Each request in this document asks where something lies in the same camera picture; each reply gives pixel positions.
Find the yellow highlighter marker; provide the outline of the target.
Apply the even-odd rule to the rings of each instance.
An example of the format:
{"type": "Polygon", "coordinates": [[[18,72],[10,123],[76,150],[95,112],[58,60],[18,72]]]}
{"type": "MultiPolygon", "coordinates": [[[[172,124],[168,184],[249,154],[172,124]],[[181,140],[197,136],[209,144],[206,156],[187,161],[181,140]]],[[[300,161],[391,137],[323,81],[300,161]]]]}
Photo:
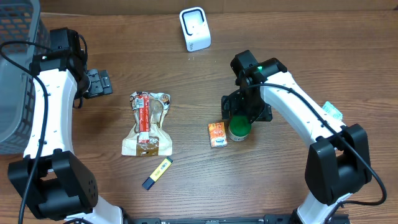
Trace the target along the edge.
{"type": "Polygon", "coordinates": [[[166,157],[159,166],[151,173],[151,175],[146,179],[142,186],[149,190],[158,179],[165,173],[165,171],[172,165],[173,160],[170,157],[166,157]]]}

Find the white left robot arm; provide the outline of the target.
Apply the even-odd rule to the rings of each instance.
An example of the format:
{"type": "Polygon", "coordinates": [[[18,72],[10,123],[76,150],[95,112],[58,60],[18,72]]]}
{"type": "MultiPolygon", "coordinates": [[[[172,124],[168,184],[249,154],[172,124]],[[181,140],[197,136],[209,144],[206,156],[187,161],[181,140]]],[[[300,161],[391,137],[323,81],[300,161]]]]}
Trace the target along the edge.
{"type": "Polygon", "coordinates": [[[88,69],[87,44],[68,28],[50,31],[50,45],[35,55],[27,73],[34,80],[30,138],[8,178],[38,219],[65,223],[127,223],[121,207],[98,192],[94,174],[76,157],[72,144],[75,100],[109,95],[107,71],[88,69]]]}

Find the teal tissue packet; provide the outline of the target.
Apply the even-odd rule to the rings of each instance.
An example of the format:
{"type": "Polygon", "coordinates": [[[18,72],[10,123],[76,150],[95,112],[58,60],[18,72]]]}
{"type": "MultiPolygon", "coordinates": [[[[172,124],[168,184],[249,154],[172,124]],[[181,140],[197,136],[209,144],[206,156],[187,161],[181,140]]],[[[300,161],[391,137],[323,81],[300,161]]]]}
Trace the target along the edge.
{"type": "Polygon", "coordinates": [[[324,105],[322,106],[322,109],[330,116],[333,118],[342,121],[343,120],[343,114],[329,101],[326,101],[324,105]]]}

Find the green lid jar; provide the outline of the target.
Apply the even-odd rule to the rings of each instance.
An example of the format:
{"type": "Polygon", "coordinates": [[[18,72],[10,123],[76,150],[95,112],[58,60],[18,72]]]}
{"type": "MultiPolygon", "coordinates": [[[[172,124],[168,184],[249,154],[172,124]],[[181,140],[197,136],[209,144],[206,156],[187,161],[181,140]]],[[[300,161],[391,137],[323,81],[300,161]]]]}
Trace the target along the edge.
{"type": "Polygon", "coordinates": [[[239,142],[247,138],[251,132],[251,123],[246,116],[233,116],[228,126],[228,136],[231,140],[239,142]]]}

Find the orange juice carton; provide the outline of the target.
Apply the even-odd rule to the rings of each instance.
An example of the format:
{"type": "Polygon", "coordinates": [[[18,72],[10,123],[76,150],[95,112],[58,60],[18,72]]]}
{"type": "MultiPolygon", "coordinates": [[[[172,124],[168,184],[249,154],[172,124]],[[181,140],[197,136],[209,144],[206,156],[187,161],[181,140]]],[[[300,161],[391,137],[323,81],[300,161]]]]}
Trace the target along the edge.
{"type": "Polygon", "coordinates": [[[228,145],[224,122],[210,123],[208,125],[210,146],[212,148],[225,147],[228,145]]]}

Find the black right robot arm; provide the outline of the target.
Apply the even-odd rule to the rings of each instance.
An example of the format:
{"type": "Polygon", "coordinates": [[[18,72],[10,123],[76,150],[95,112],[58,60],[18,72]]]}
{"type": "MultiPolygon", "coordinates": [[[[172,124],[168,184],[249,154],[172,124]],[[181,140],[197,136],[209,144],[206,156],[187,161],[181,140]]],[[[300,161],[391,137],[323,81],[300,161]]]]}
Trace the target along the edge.
{"type": "Polygon", "coordinates": [[[221,99],[228,136],[245,140],[252,123],[271,121],[276,109],[308,147],[307,198],[291,215],[266,215],[265,223],[349,223],[348,216],[335,215],[335,208],[371,181],[365,130],[346,126],[316,104],[276,58],[259,63],[245,50],[230,66],[239,90],[221,99]]]}

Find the brown snack pouch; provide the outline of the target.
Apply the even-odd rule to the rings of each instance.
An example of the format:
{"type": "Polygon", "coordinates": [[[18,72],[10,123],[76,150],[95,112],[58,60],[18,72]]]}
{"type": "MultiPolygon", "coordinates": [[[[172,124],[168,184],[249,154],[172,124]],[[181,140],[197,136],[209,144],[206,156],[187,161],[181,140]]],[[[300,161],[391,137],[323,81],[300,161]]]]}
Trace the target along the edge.
{"type": "Polygon", "coordinates": [[[163,128],[171,97],[166,93],[136,91],[130,95],[135,123],[122,141],[124,156],[170,156],[173,142],[163,128]]]}

